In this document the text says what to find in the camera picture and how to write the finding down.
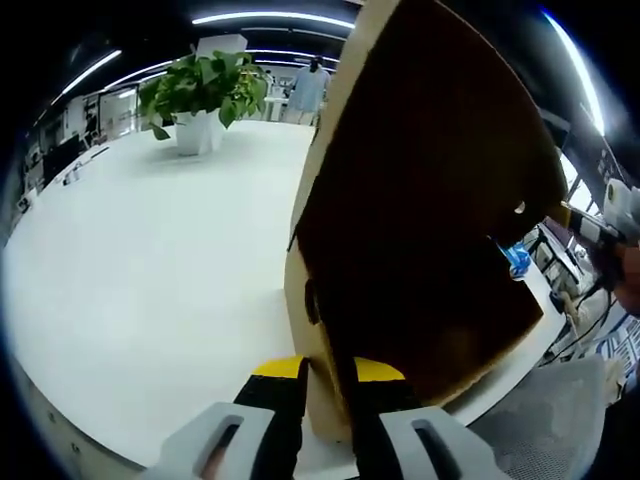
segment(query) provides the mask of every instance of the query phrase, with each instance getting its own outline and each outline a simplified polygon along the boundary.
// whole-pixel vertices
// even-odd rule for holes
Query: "brown cardboard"
[[[285,267],[315,433],[349,435],[334,342],[398,368],[425,404],[510,352],[541,311],[494,240],[521,238],[564,193],[532,100],[477,32],[436,2],[367,2],[309,150]]]

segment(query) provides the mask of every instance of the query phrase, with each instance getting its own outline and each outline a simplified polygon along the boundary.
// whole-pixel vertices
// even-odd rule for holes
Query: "white tabletop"
[[[232,401],[257,365],[293,354],[284,261],[312,136],[311,127],[242,121],[219,152],[179,158],[173,140],[129,135],[79,181],[44,190],[4,252],[5,313],[16,358],[77,428],[152,465],[167,436]],[[562,328],[535,267],[526,281],[545,315],[451,406],[465,424]],[[348,445],[319,441],[306,420],[303,436],[297,479],[357,474]]]

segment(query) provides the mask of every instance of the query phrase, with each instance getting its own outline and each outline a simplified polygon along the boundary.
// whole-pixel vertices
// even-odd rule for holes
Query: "fluorescent light strip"
[[[138,80],[136,83],[144,83],[144,82],[146,82],[147,80],[151,80],[152,78],[159,77],[159,76],[164,75],[164,74],[166,74],[166,73],[167,73],[167,72],[166,72],[166,70],[165,70],[164,72],[154,73],[153,75],[149,75],[148,77],[141,78],[141,79],[140,79],[140,80]]]
[[[106,57],[104,57],[102,60],[99,60],[98,62],[94,63],[93,65],[91,65],[89,68],[87,68],[84,72],[82,72],[73,82],[71,82],[69,85],[67,85],[64,90],[62,90],[62,93],[60,95],[58,95],[55,100],[53,102],[51,102],[51,105],[53,105],[54,103],[56,103],[58,100],[60,100],[60,98],[69,93],[73,88],[75,88],[82,80],[84,80],[85,78],[87,78],[89,75],[91,75],[93,72],[95,72],[97,69],[99,69],[100,67],[102,67],[103,65],[105,65],[106,63],[109,63],[111,60],[113,60],[114,58],[116,58],[118,55],[120,55],[122,53],[122,50],[116,50],[115,52],[111,52],[109,55],[107,55]]]
[[[299,30],[297,28],[294,28],[293,31],[295,33],[305,33],[307,35],[316,35],[318,37],[331,38],[333,40],[338,40],[339,42],[346,42],[347,41],[346,38],[337,37],[335,35],[329,35],[328,33],[313,32],[311,30]]]
[[[256,63],[269,63],[274,65],[295,65],[296,67],[308,67],[308,63],[300,63],[300,62],[285,62],[284,60],[256,60]],[[328,72],[335,72],[335,68],[327,68],[322,67]]]
[[[110,83],[109,85],[104,87],[102,90],[103,91],[110,90],[111,88],[115,87],[116,85],[118,85],[118,84],[120,84],[122,82],[125,82],[125,81],[129,80],[130,78],[133,78],[133,77],[135,77],[137,75],[140,75],[141,73],[148,72],[149,70],[153,70],[154,68],[164,67],[165,65],[169,65],[170,63],[173,63],[173,62],[174,62],[174,60],[168,60],[166,62],[158,63],[157,65],[152,65],[150,67],[143,68],[142,70],[138,70],[137,72],[133,72],[133,73],[127,75],[126,77],[122,77],[120,80],[116,80],[115,82]]]
[[[251,50],[245,50],[245,52],[247,53],[273,53],[276,55],[293,55],[295,57],[307,57],[307,58],[315,58],[318,55],[313,55],[311,53],[302,53],[302,52],[289,52],[287,50],[256,50],[256,49],[251,49]],[[331,57],[323,57],[322,55],[320,55],[322,58],[324,58],[325,60],[329,60],[330,62],[334,62],[334,63],[340,63],[340,60],[338,60],[337,58],[331,58]]]
[[[118,95],[118,98],[127,98],[130,97],[131,95],[135,95],[136,94],[136,90],[135,88],[132,88],[131,90],[127,90],[126,92],[122,92],[120,95]]]
[[[564,48],[567,49],[569,57],[573,62],[573,66],[577,70],[580,81],[582,82],[582,88],[584,88],[584,92],[587,95],[589,108],[591,109],[591,115],[593,117],[593,125],[596,127],[596,130],[600,132],[600,135],[604,136],[604,119],[602,118],[602,111],[600,110],[600,103],[598,102],[596,89],[591,82],[591,77],[589,77],[589,72],[584,64],[584,60],[580,56],[580,52],[578,52],[578,48],[573,43],[573,40],[571,40],[571,37],[569,37],[567,32],[553,19],[551,15],[544,11],[542,13],[547,20],[549,20],[549,23],[551,23],[551,26],[560,37]]]
[[[337,25],[338,27],[348,28],[353,30],[355,25],[349,22],[343,22],[342,20],[336,20],[335,18],[322,17],[320,15],[311,15],[308,13],[296,13],[296,12],[236,12],[236,13],[223,13],[221,15],[211,15],[209,17],[196,18],[193,20],[194,25],[202,25],[203,23],[220,22],[223,20],[235,20],[238,18],[293,18],[298,20],[309,20],[312,22],[328,23],[330,25]]]
[[[242,32],[288,32],[289,30],[288,28],[280,27],[246,27],[240,29]]]

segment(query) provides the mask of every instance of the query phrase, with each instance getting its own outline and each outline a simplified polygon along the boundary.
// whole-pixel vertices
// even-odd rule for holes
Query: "light blue shirt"
[[[330,80],[331,76],[321,66],[318,66],[313,73],[309,67],[302,67],[296,73],[293,83],[295,90],[289,97],[289,108],[305,113],[316,113],[320,109],[324,91],[329,86]]]

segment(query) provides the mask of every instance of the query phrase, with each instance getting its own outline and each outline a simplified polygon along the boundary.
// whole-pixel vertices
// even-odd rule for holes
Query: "potted plant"
[[[181,58],[142,86],[139,110],[158,140],[170,138],[158,119],[172,121],[178,152],[197,155],[217,149],[234,120],[263,112],[266,94],[266,75],[249,54],[215,51]]]

